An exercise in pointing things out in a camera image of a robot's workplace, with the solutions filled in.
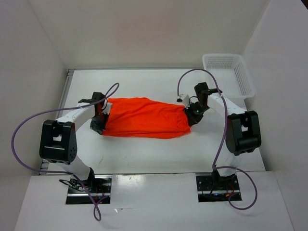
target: white enclosure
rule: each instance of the white enclosure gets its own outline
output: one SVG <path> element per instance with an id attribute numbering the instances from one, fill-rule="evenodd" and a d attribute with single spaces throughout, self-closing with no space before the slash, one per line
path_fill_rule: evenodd
<path id="1" fill-rule="evenodd" d="M 301 0 L 0 0 L 0 230 L 70 230 L 72 223 L 75 230 L 306 230 L 307 38 L 308 10 Z M 130 175 L 133 182 L 128 176 L 114 175 L 112 203 L 101 206 L 102 223 L 92 217 L 92 205 L 64 204 L 67 188 L 58 183 L 59 176 L 31 176 L 36 173 L 12 156 L 14 129 L 33 113 L 58 107 L 68 69 L 79 68 L 62 106 L 74 106 L 116 81 L 132 89 L 129 83 L 136 84 L 142 73 L 153 68 L 202 68 L 202 56 L 209 53 L 242 54 L 256 86 L 254 98 L 246 104 L 236 102 L 258 112 L 262 135 L 260 150 L 248 155 L 242 165 L 259 189 L 251 210 L 235 211 L 227 202 L 197 202 L 192 172 L 210 171 L 222 132 L 222 118 L 210 111 L 207 123 L 193 128 L 190 137 L 144 145 L 135 140 L 134 146 L 128 146 L 131 159 L 125 159 L 120 145 L 113 149 L 114 143 L 104 140 L 111 154 L 103 155 L 100 163 L 102 156 L 93 154 L 93 145 L 102 149 L 98 139 L 103 138 L 89 134 L 88 124 L 78 131 L 78 145 L 95 139 L 78 148 L 97 171 L 143 174 Z M 93 68 L 105 69 L 93 72 Z M 121 69 L 114 76 L 111 68 L 132 72 Z M 120 88 L 117 97 L 145 96 L 175 103 L 173 85 L 180 73 L 165 71 L 159 77 L 157 73 L 148 73 L 148 78 L 159 80 L 157 85 L 150 82 L 150 87 L 162 85 L 163 94 L 138 86 L 135 92 Z M 183 90 L 192 90 L 204 76 L 194 77 L 185 80 L 188 88 L 183 85 Z M 80 95 L 76 87 L 83 87 Z M 41 125 L 55 116 L 36 118 L 17 135 L 16 150 L 27 164 L 39 167 Z M 189 158 L 187 147 L 195 147 L 195 141 L 202 145 Z M 148 145 L 158 145 L 169 155 L 151 152 L 147 159 L 142 152 Z M 205 146 L 208 152 L 197 155 Z M 120 152 L 120 161 L 115 152 Z M 161 174 L 174 172 L 185 174 Z M 237 203 L 244 206 L 254 192 L 242 174 L 239 184 L 243 202 Z"/>

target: red wire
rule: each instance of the red wire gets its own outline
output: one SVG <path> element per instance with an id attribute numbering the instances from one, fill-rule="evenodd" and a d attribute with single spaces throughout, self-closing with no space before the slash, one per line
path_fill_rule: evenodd
<path id="1" fill-rule="evenodd" d="M 235 188 L 233 187 L 233 185 L 232 185 L 231 183 L 229 183 L 229 185 L 230 185 L 231 188 L 232 188 L 232 192 L 230 193 L 230 195 L 232 195 L 232 194 L 234 193 L 234 191 L 235 191 Z"/>

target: wire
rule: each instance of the wire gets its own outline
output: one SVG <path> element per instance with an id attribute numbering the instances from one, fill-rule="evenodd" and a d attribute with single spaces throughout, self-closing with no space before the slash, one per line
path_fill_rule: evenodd
<path id="1" fill-rule="evenodd" d="M 229 185 L 230 185 L 230 186 L 231 186 L 231 188 L 232 188 L 232 193 L 234 193 L 235 188 L 233 187 L 233 185 L 232 185 L 231 183 L 229 183 Z"/>
<path id="2" fill-rule="evenodd" d="M 114 86 L 116 86 L 116 88 L 113 90 L 113 92 L 111 92 L 109 95 L 108 93 L 111 91 L 111 89 L 114 88 Z M 12 135 L 12 138 L 11 138 L 11 149 L 12 149 L 12 152 L 13 152 L 13 155 L 15 157 L 15 159 L 17 160 L 17 162 L 19 164 L 21 164 L 23 167 L 31 170 L 31 171 L 34 171 L 34 172 L 38 172 L 38 173 L 57 173 L 57 174 L 65 174 L 65 175 L 73 175 L 77 180 L 78 182 L 81 184 L 81 186 L 84 188 L 84 191 L 88 194 L 90 200 L 92 201 L 92 203 L 94 204 L 94 210 L 93 210 L 93 214 L 94 214 L 94 218 L 97 220 L 97 221 L 101 221 L 102 220 L 102 215 L 101 215 L 101 212 L 100 212 L 100 209 L 98 208 L 98 204 L 101 200 L 103 200 L 103 198 L 101 200 L 99 200 L 97 203 L 94 201 L 93 197 L 91 196 L 90 192 L 88 191 L 87 187 L 84 185 L 84 183 L 82 182 L 82 180 L 77 177 L 75 174 L 71 173 L 71 172 L 66 172 L 66 171 L 48 171 L 48 170 L 41 170 L 41 169 L 35 169 L 33 167 L 30 167 L 28 165 L 26 165 L 17 155 L 16 153 L 16 150 L 15 150 L 15 137 L 16 137 L 16 134 L 18 132 L 18 130 L 29 120 L 37 117 L 37 116 L 40 116 L 40 115 L 43 115 L 43 114 L 47 114 L 47 113 L 51 113 L 51 112 L 59 112 L 59 111 L 67 111 L 67 110 L 75 110 L 75 109 L 79 109 L 79 108 L 84 108 L 84 107 L 90 107 L 90 106 L 93 106 L 95 104 L 98 104 L 98 103 L 101 103 L 103 102 L 104 100 L 106 100 L 107 98 L 109 98 L 110 96 L 112 96 L 119 88 L 120 84 L 119 83 L 115 83 L 114 85 L 111 86 L 111 88 L 107 91 L 106 93 L 106 97 L 97 101 L 97 102 L 94 102 L 94 103 L 91 103 L 91 104 L 87 104 L 87 105 L 84 105 L 84 106 L 80 106 L 80 107 L 68 107 L 68 108 L 58 108 L 58 109 L 51 109 L 51 110 L 47 110 L 47 111 L 43 111 L 43 112 L 39 112 L 39 113 L 36 113 L 34 115 L 31 115 L 30 117 L 28 117 L 27 119 L 25 119 L 24 121 L 22 121 L 18 126 L 17 128 L 15 129 L 15 131 L 13 132 L 13 135 Z"/>
<path id="3" fill-rule="evenodd" d="M 212 184 L 212 188 L 211 188 L 211 191 L 210 191 L 209 195 L 211 195 L 211 194 L 212 194 L 213 189 L 214 189 L 214 183 Z"/>
<path id="4" fill-rule="evenodd" d="M 95 186 L 95 188 L 96 188 L 96 197 L 98 197 L 98 192 L 97 192 L 97 186 Z"/>
<path id="5" fill-rule="evenodd" d="M 225 98 L 223 97 L 222 92 L 221 92 L 221 90 L 220 90 L 219 87 L 218 87 L 218 83 L 217 83 L 215 77 L 214 77 L 214 76 L 212 75 L 212 73 L 210 73 L 209 71 L 204 70 L 204 69 L 201 69 L 201 68 L 192 69 L 192 70 L 189 70 L 189 71 L 185 72 L 185 73 L 180 77 L 179 82 L 178 82 L 178 90 L 177 90 L 178 96 L 180 95 L 180 82 L 181 82 L 181 80 L 183 79 L 183 77 L 184 77 L 185 75 L 187 75 L 188 73 L 190 73 L 190 72 L 192 72 L 192 71 L 203 71 L 203 72 L 208 73 L 208 74 L 212 77 L 212 79 L 213 79 L 213 81 L 214 81 L 214 83 L 215 83 L 215 86 L 216 86 L 216 88 L 217 88 L 217 92 L 218 92 L 219 96 L 221 97 L 222 102 L 223 102 L 223 105 L 224 105 L 224 108 L 225 108 L 225 126 L 224 126 L 224 130 L 223 130 L 223 134 L 222 134 L 222 138 L 221 138 L 220 145 L 219 145 L 219 147 L 218 147 L 216 156 L 215 156 L 215 158 L 214 158 L 214 162 L 213 162 L 213 165 L 212 165 L 212 169 L 213 169 L 213 170 L 218 170 L 218 169 L 222 169 L 222 168 L 231 168 L 231 169 L 235 169 L 235 170 L 238 170 L 238 171 L 244 173 L 244 174 L 250 179 L 251 183 L 253 184 L 253 186 L 254 186 L 254 188 L 255 188 L 255 198 L 254 198 L 254 201 L 252 202 L 252 204 L 250 204 L 249 206 L 247 206 L 247 207 L 245 207 L 245 208 L 236 207 L 236 206 L 234 206 L 234 205 L 231 203 L 231 198 L 232 198 L 234 195 L 238 194 L 238 193 L 233 193 L 232 195 L 229 196 L 229 204 L 230 204 L 233 208 L 238 209 L 238 210 L 246 210 L 246 209 L 249 209 L 249 208 L 251 208 L 252 206 L 254 206 L 254 204 L 256 203 L 257 198 L 258 198 L 257 187 L 256 187 L 255 182 L 252 180 L 252 178 L 248 175 L 248 173 L 246 173 L 244 170 L 241 170 L 241 169 L 239 169 L 239 168 L 232 167 L 232 166 L 221 166 L 221 167 L 217 167 L 217 166 L 216 166 L 216 162 L 217 162 L 217 160 L 218 160 L 219 154 L 220 154 L 220 152 L 221 152 L 223 143 L 224 143 L 224 141 L 225 141 L 225 139 L 226 139 L 226 135 L 227 135 L 228 108 L 227 108 L 226 100 L 225 100 Z"/>
<path id="6" fill-rule="evenodd" d="M 198 99 L 198 97 L 197 96 L 191 96 L 191 97 L 189 97 L 189 103 L 191 103 L 192 101 L 191 101 L 191 98 L 197 98 Z"/>

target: white wall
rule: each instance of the white wall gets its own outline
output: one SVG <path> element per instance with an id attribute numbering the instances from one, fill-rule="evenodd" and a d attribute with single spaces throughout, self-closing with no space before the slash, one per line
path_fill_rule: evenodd
<path id="1" fill-rule="evenodd" d="M 202 66 L 242 53 L 267 0 L 29 0 L 66 68 Z"/>
<path id="2" fill-rule="evenodd" d="M 59 104 L 65 69 L 26 0 L 0 0 L 0 224 L 13 230 L 31 172 L 14 159 L 14 128 L 35 112 Z M 16 149 L 27 164 L 38 167 L 41 116 L 22 128 Z"/>
<path id="3" fill-rule="evenodd" d="M 261 154 L 275 170 L 295 230 L 307 230 L 308 10 L 300 0 L 271 0 L 244 57 L 257 96 Z"/>
<path id="4" fill-rule="evenodd" d="M 29 181 L 29 176 L 0 177 L 1 231 L 14 230 Z"/>

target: black bracket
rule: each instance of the black bracket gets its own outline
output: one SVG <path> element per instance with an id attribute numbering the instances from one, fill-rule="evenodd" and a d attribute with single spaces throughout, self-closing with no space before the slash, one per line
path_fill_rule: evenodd
<path id="1" fill-rule="evenodd" d="M 43 123 L 39 156 L 52 163 L 69 165 L 77 155 L 75 124 L 46 120 Z"/>
<path id="2" fill-rule="evenodd" d="M 212 177 L 213 185 L 217 189 L 224 188 L 226 184 L 228 184 L 229 182 L 235 181 L 235 178 L 236 178 L 235 174 L 232 174 L 227 177 L 221 177 L 217 170 L 212 171 L 211 177 Z"/>
<path id="3" fill-rule="evenodd" d="M 190 103 L 188 109 L 184 108 L 184 113 L 188 119 L 188 125 L 191 127 L 197 124 L 203 118 L 203 113 L 209 109 L 207 106 L 207 98 L 213 93 L 217 93 L 217 89 L 209 89 L 206 82 L 198 83 L 194 87 L 198 101 L 195 103 Z"/>
<path id="4" fill-rule="evenodd" d="M 106 96 L 100 92 L 93 92 L 92 98 L 89 100 L 82 99 L 79 103 L 95 103 L 102 100 Z M 102 135 L 103 131 L 106 130 L 106 124 L 109 118 L 108 114 L 103 114 L 103 105 L 105 101 L 95 105 L 95 116 L 91 119 L 90 128 Z"/>
<path id="5" fill-rule="evenodd" d="M 247 131 L 242 131 L 242 126 L 247 128 Z M 255 111 L 228 116 L 226 145 L 235 156 L 251 153 L 260 147 L 261 133 L 258 114 Z"/>

